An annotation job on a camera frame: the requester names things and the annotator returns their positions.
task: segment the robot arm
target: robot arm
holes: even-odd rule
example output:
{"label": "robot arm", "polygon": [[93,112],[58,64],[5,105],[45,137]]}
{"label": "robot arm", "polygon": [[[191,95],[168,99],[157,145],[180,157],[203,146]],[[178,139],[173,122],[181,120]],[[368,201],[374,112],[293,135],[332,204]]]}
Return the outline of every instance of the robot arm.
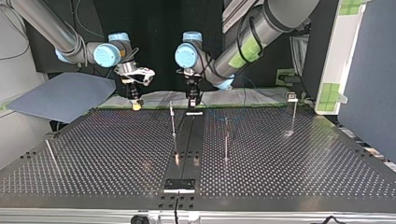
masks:
{"label": "robot arm", "polygon": [[221,90],[231,88],[233,74],[246,63],[259,59],[260,52],[281,34],[301,25],[317,6],[319,0],[265,0],[262,13],[217,60],[202,50],[202,36],[198,32],[183,35],[177,48],[177,64],[185,77],[205,75],[207,81]]}
{"label": "robot arm", "polygon": [[97,63],[103,67],[116,66],[115,72],[121,76],[134,109],[140,109],[140,91],[136,84],[148,86],[155,73],[147,68],[139,68],[134,62],[138,49],[133,49],[126,33],[108,36],[108,43],[85,43],[83,38],[68,23],[62,21],[43,0],[6,0],[37,31],[55,47],[59,60],[65,63]]}

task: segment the metal frame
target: metal frame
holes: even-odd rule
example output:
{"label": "metal frame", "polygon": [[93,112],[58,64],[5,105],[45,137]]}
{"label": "metal frame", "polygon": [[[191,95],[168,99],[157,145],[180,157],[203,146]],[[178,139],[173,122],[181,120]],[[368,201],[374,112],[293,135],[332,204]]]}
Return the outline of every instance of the metal frame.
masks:
{"label": "metal frame", "polygon": [[[88,113],[82,116],[60,130],[60,134],[62,135],[70,132],[70,130],[88,118],[90,114],[91,113]],[[180,127],[181,130],[177,134],[178,139],[180,139],[180,141],[177,142],[177,154],[170,159],[162,184],[164,185],[164,181],[167,178],[193,178],[196,179],[196,187],[198,188],[200,185],[201,156],[203,155],[205,116],[186,116]],[[351,148],[361,148],[360,151],[356,151],[355,153],[364,155],[361,157],[362,160],[369,162],[369,164],[379,171],[381,175],[396,183],[396,174],[388,169],[381,161],[377,160],[375,157],[370,157],[367,151],[348,138],[335,126],[332,128],[334,132],[340,133],[340,141],[347,145],[351,145]],[[30,155],[33,158],[34,152],[40,152],[42,150],[46,150],[44,143],[32,149]],[[0,179],[8,172],[24,164],[26,160],[28,159],[16,160],[7,168],[1,170]],[[395,206],[393,206],[395,205],[395,201],[387,200],[380,202],[371,202],[370,200],[349,202],[348,200],[342,199],[328,200],[325,198],[317,198],[316,201],[312,201],[312,198],[309,197],[301,197],[299,200],[295,201],[273,199],[265,200],[265,202],[263,200],[226,200],[219,198],[208,200],[200,197],[199,191],[196,191],[194,194],[159,194],[152,199],[141,198],[141,200],[138,201],[138,207],[132,206],[132,203],[136,204],[137,198],[120,202],[120,200],[116,199],[104,199],[87,195],[52,199],[54,200],[52,203],[57,205],[51,208],[46,208],[45,205],[41,209],[26,208],[40,206],[41,199],[39,196],[29,198],[19,197],[18,200],[15,200],[15,197],[2,198],[3,203],[7,203],[7,207],[9,208],[0,208],[0,223],[29,223],[57,220],[90,223],[99,221],[129,222],[134,215],[161,217],[161,223],[174,223],[175,210],[177,210],[180,221],[189,221],[189,223],[200,223],[192,221],[191,219],[193,219],[193,217],[200,218],[201,223],[223,223],[224,220],[227,220],[227,223],[240,223],[241,221],[247,220],[250,221],[249,223],[273,223],[274,221],[278,221],[279,223],[308,223],[321,222],[325,217],[330,215],[334,215],[342,221],[353,223],[359,223],[360,221],[381,221],[382,223],[396,222],[396,214],[372,213],[374,211],[395,213]],[[237,203],[239,207],[246,207],[244,211],[249,212],[241,212],[240,209],[233,209],[229,206],[229,204],[233,203]],[[312,206],[315,206],[316,203],[320,203],[320,207],[315,209],[317,212],[312,212]],[[300,212],[288,212],[292,210],[298,210]],[[355,211],[359,213],[326,213],[325,211]]]}

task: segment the black bracket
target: black bracket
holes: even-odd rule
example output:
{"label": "black bracket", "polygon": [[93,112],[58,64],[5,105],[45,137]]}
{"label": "black bracket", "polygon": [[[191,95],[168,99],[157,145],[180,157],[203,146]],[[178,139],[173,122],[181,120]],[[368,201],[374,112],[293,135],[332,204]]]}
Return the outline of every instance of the black bracket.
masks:
{"label": "black bracket", "polygon": [[195,193],[194,179],[167,179],[164,193]]}

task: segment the thin metal pin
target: thin metal pin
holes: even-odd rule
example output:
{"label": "thin metal pin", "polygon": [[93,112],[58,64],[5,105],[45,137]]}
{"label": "thin metal pin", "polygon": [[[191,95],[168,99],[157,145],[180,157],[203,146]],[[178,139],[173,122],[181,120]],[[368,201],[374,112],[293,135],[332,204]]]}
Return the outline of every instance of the thin metal pin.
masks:
{"label": "thin metal pin", "polygon": [[50,146],[50,141],[46,139],[47,148],[49,149],[50,157],[55,160],[55,155],[53,154],[52,147]]}
{"label": "thin metal pin", "polygon": [[224,144],[225,144],[225,160],[227,161],[228,160],[228,137],[229,137],[229,127],[228,127],[228,120],[227,120],[227,118],[225,118],[225,129],[226,129],[226,131],[225,131],[225,141],[224,141]]}
{"label": "thin metal pin", "polygon": [[293,119],[296,118],[296,112],[297,112],[297,102],[294,103]]}
{"label": "thin metal pin", "polygon": [[169,109],[171,112],[171,120],[172,120],[172,135],[176,137],[176,129],[175,129],[175,112],[173,110],[173,102],[169,102]]}

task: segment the cable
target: cable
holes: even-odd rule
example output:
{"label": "cable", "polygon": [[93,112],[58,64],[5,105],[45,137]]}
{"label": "cable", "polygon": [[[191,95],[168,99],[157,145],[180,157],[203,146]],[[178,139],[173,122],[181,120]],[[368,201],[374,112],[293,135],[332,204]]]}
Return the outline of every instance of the cable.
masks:
{"label": "cable", "polygon": [[244,78],[244,79],[246,79],[248,82],[250,82],[250,84],[253,85],[254,90],[257,91],[259,94],[261,94],[261,95],[263,95],[263,96],[266,96],[266,97],[273,97],[273,96],[284,96],[284,95],[285,95],[285,94],[280,94],[280,93],[276,93],[276,94],[272,94],[272,95],[267,95],[267,94],[265,94],[265,93],[262,93],[262,92],[256,87],[256,85],[254,84],[254,82],[253,82],[251,79],[249,79],[249,78],[247,78],[247,77],[243,77],[243,76],[241,76],[241,77]]}
{"label": "cable", "polygon": [[6,58],[0,58],[0,61],[5,61],[5,60],[10,60],[10,59],[15,59],[15,58],[21,57],[22,55],[24,55],[29,50],[29,48],[30,48],[30,45],[28,44],[26,49],[22,53],[19,53],[19,54],[14,55],[14,56],[6,57]]}
{"label": "cable", "polygon": [[[247,10],[247,13],[242,17],[241,21],[239,22],[238,31],[237,31],[237,33],[236,33],[236,43],[237,43],[239,55],[241,56],[241,58],[242,58],[247,64],[255,63],[255,62],[257,62],[257,60],[254,61],[254,62],[251,62],[251,61],[249,61],[249,60],[245,57],[244,53],[242,52],[240,36],[241,36],[241,33],[242,33],[242,26],[243,26],[243,24],[244,24],[244,22],[245,22],[246,17],[248,16],[248,14],[250,13],[250,11],[256,6],[256,4],[257,4],[258,2],[259,2],[259,0],[256,0],[256,1],[253,3],[253,5],[250,6],[250,8]],[[259,58],[260,58],[260,57],[263,55],[263,47],[262,47],[262,42],[261,42],[261,40],[260,40],[260,38],[259,38],[259,35],[258,35],[257,31],[256,31],[256,27],[255,27],[255,25],[254,25],[254,17],[253,17],[253,16],[249,17],[249,28],[250,28],[251,33],[253,34],[254,39],[256,40],[256,42],[257,42],[257,44],[258,44],[258,46],[259,46],[259,48],[260,48],[260,52],[259,52]],[[206,79],[205,70],[206,70],[207,68],[210,69],[210,71],[212,72],[213,75],[215,75],[216,77],[218,77],[218,78],[220,78],[220,79],[223,79],[223,80],[234,79],[234,78],[236,78],[237,76],[240,76],[240,75],[242,74],[242,73],[240,72],[240,73],[238,73],[237,75],[234,75],[233,77],[223,77],[223,76],[221,76],[221,75],[218,73],[218,71],[216,71],[216,62],[214,62],[213,65],[211,65],[211,63],[212,63],[212,61],[213,61],[213,58],[212,58],[207,52],[205,53],[205,59],[206,59],[206,62],[207,62],[206,65],[204,65],[204,60],[202,59],[201,53],[198,53],[198,56],[199,56],[199,58],[200,58],[200,60],[201,60],[201,65],[202,65],[202,67],[203,67],[203,71],[200,73],[200,75],[204,74],[204,78],[205,78],[205,79]]]}
{"label": "cable", "polygon": [[334,220],[334,222],[338,224],[346,224],[345,222],[338,221],[337,218],[334,216],[326,217],[326,219],[322,223],[312,223],[312,224],[328,224],[331,220]]}
{"label": "cable", "polygon": [[177,204],[178,204],[178,195],[177,195],[177,199],[176,199],[176,204],[175,204],[175,224],[178,224],[178,215],[177,215]]}
{"label": "cable", "polygon": [[[291,48],[294,49],[294,44],[293,44],[292,41],[290,42],[290,44],[291,44]],[[294,53],[291,54],[291,58],[293,59],[293,62],[295,63],[295,66],[297,67],[297,60],[296,60],[296,57],[294,57]],[[302,78],[302,76],[300,75],[298,69],[296,69],[296,74],[297,74],[298,78],[300,79],[301,85],[303,86],[303,89],[304,89],[304,91],[305,91],[305,93],[306,93],[306,96],[308,96],[309,100],[310,100],[310,101],[312,102],[312,104],[314,104],[314,106],[315,106],[315,105],[316,105],[316,100],[313,99],[313,98],[311,97],[311,95],[309,94],[308,90],[306,89],[305,84],[304,84],[304,82],[303,82],[303,78]]]}
{"label": "cable", "polygon": [[74,29],[74,27],[72,25],[70,25],[67,21],[65,21],[66,25],[68,25],[70,27],[70,29],[75,33],[76,36],[76,44],[75,44],[75,48],[73,49],[73,51],[68,52],[68,53],[64,53],[62,52],[62,54],[66,57],[68,56],[72,56],[77,54],[80,49],[82,48],[82,56],[84,57],[84,64],[86,67],[88,67],[88,49],[87,49],[87,44],[85,43],[84,38],[79,35],[77,33],[77,31]]}
{"label": "cable", "polygon": [[99,36],[99,37],[105,38],[103,35],[100,35],[100,34],[94,32],[94,31],[89,30],[87,27],[85,27],[85,26],[81,23],[81,21],[79,20],[79,17],[78,17],[78,7],[79,7],[79,4],[80,4],[80,3],[81,3],[81,0],[78,0],[78,2],[77,2],[77,4],[76,4],[76,20],[77,20],[79,26],[81,26],[82,29],[84,29],[86,32],[88,32],[88,33],[90,33],[90,34],[97,35],[97,36]]}
{"label": "cable", "polygon": [[[250,8],[247,10],[247,13],[242,17],[241,21],[239,22],[238,31],[236,32],[236,44],[237,44],[237,46],[238,46],[239,55],[241,56],[241,58],[242,58],[247,64],[255,63],[255,62],[257,62],[257,60],[255,60],[254,62],[249,61],[249,60],[245,57],[245,55],[244,55],[244,53],[243,53],[243,51],[242,51],[242,46],[241,46],[242,44],[241,44],[241,40],[240,40],[240,38],[241,38],[241,33],[242,33],[242,26],[243,26],[243,24],[245,23],[246,17],[248,16],[248,14],[250,13],[250,11],[256,6],[256,4],[257,4],[258,2],[259,2],[259,0],[254,1],[253,5],[251,5]],[[260,58],[260,57],[262,56],[262,54],[263,54],[263,47],[262,47],[262,41],[260,40],[260,37],[259,37],[259,35],[257,34],[256,27],[255,27],[255,25],[254,25],[254,17],[253,17],[253,16],[249,17],[249,24],[248,24],[248,25],[249,25],[249,28],[250,28],[251,33],[253,34],[254,39],[255,39],[256,42],[257,42],[257,45],[258,45],[259,48],[260,48],[260,53],[259,53],[259,58]]]}
{"label": "cable", "polygon": [[[8,15],[6,14],[6,12],[5,12],[1,7],[5,7],[5,8],[7,8],[7,9],[9,9],[9,10],[15,15],[15,17],[16,17],[16,18],[18,19],[18,21],[21,23],[21,27],[22,27],[22,29],[23,29],[23,32],[22,32],[20,29],[18,29],[18,27],[14,24],[14,22],[12,22],[12,20],[8,17]],[[15,30],[27,41],[26,49],[25,49],[23,52],[21,52],[21,53],[19,53],[19,54],[16,54],[16,55],[14,55],[14,56],[9,56],[9,57],[5,57],[5,58],[0,58],[0,61],[5,61],[5,60],[10,60],[10,59],[15,59],[15,58],[21,57],[21,56],[24,55],[24,54],[29,50],[29,48],[30,48],[30,44],[29,44],[29,41],[28,41],[28,39],[27,39],[26,33],[24,33],[24,32],[25,32],[24,24],[21,22],[21,18],[18,16],[18,14],[17,14],[12,8],[8,7],[7,5],[0,5],[0,12],[1,12],[1,13],[3,14],[3,16],[6,18],[8,24],[9,24],[13,29],[15,29]]]}
{"label": "cable", "polygon": [[107,75],[106,75],[106,78],[110,78],[110,74],[111,74],[112,71],[113,71],[113,69],[111,69],[111,68],[110,68],[110,70],[108,70],[108,73],[107,73]]}
{"label": "cable", "polygon": [[[240,112],[240,115],[239,115],[238,117],[236,117],[235,119],[227,119],[228,121],[239,122],[239,121],[242,119],[243,114],[246,113],[246,102],[247,102],[248,95],[247,95],[247,90],[246,90],[245,86],[244,86],[243,90],[244,90],[244,103],[243,103],[243,106],[242,106],[242,107],[243,107],[243,110]],[[205,109],[210,109],[210,106],[208,106],[204,101],[201,101],[201,102],[205,105]],[[225,121],[225,120],[226,120],[225,117],[219,116],[215,111],[208,110],[208,112],[209,112],[214,118],[216,118],[216,119],[219,120],[219,121]]]}

